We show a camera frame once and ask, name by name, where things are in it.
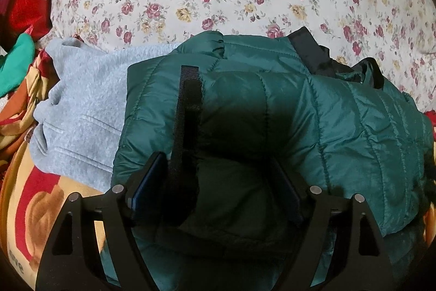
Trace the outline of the red garment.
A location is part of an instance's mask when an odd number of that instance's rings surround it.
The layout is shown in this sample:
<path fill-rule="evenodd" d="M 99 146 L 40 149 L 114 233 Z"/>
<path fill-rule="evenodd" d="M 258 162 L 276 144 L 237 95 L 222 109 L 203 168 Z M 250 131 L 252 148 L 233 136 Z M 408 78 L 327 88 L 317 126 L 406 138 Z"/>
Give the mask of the red garment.
<path fill-rule="evenodd" d="M 51 0 L 1 0 L 1 46 L 10 49 L 22 33 L 34 41 L 52 28 Z"/>

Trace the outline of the light grey fleece sweater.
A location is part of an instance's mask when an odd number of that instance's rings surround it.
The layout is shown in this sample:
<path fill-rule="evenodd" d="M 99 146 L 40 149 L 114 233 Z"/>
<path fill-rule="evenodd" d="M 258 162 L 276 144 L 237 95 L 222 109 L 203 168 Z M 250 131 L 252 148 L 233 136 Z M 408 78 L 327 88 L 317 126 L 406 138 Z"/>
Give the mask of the light grey fleece sweater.
<path fill-rule="evenodd" d="M 38 124 L 29 151 L 35 167 L 107 191 L 124 124 L 127 69 L 175 48 L 157 44 L 103 52 L 76 38 L 51 40 L 45 50 L 59 81 L 33 113 Z"/>

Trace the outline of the dark green puffer jacket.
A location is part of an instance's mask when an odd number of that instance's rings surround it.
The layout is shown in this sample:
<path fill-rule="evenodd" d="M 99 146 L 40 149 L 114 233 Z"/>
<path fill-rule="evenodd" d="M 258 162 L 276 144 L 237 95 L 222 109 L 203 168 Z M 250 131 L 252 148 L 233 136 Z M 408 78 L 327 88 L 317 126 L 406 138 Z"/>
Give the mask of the dark green puffer jacket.
<path fill-rule="evenodd" d="M 174 154 L 183 67 L 202 85 L 194 199 L 177 227 L 133 231 L 160 290 L 270 290 L 299 246 L 287 181 L 366 197 L 402 282 L 423 254 L 435 175 L 434 135 L 414 100 L 372 59 L 334 62 L 309 32 L 283 38 L 203 32 L 127 71 L 126 112 L 112 181 L 124 184 L 156 151 Z"/>

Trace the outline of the yellow red patterned blanket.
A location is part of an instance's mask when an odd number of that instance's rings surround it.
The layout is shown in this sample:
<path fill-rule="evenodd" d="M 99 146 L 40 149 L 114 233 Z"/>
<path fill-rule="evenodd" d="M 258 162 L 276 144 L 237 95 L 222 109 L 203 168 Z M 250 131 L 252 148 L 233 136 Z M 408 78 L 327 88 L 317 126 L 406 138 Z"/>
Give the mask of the yellow red patterned blanket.
<path fill-rule="evenodd" d="M 57 81 L 53 60 L 40 51 L 1 110 L 1 251 L 30 288 L 35 288 L 45 244 L 66 198 L 72 192 L 84 197 L 99 193 L 40 171 L 30 156 L 34 110 Z"/>

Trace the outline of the bright green garment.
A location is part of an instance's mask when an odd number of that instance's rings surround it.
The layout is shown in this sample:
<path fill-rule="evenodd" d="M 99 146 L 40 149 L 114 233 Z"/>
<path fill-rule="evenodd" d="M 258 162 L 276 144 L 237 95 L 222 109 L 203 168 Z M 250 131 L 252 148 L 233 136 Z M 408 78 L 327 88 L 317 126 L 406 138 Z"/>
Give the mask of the bright green garment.
<path fill-rule="evenodd" d="M 4 97 L 19 87 L 35 56 L 35 44 L 30 35 L 22 33 L 12 49 L 1 56 L 0 95 Z"/>

